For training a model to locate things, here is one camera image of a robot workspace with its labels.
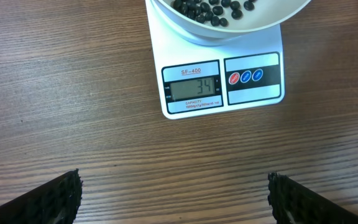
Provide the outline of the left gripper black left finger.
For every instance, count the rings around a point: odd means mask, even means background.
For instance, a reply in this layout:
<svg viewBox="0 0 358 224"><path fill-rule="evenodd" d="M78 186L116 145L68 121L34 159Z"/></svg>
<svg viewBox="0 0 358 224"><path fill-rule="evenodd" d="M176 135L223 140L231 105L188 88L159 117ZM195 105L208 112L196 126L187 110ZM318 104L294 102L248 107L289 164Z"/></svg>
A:
<svg viewBox="0 0 358 224"><path fill-rule="evenodd" d="M73 223L81 205L83 181L69 171L0 206L0 224Z"/></svg>

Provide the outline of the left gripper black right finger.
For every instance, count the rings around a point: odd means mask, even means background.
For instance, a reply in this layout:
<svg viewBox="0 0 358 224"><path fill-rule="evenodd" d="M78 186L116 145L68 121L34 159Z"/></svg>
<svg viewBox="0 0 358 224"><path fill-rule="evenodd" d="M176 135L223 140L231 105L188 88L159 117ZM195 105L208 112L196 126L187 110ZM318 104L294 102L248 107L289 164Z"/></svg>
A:
<svg viewBox="0 0 358 224"><path fill-rule="evenodd" d="M285 175L269 173L268 190L277 224L358 224L358 215Z"/></svg>

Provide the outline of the black beans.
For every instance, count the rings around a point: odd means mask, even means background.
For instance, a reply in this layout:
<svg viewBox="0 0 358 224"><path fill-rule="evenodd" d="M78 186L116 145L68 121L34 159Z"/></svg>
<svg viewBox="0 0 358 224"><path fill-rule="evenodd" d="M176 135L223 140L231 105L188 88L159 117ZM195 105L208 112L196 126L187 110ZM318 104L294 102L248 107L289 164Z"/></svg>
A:
<svg viewBox="0 0 358 224"><path fill-rule="evenodd" d="M243 9L253 11L254 0L172 0L170 6L181 15L200 24L209 23L213 27L228 27L229 19L239 20L243 18Z"/></svg>

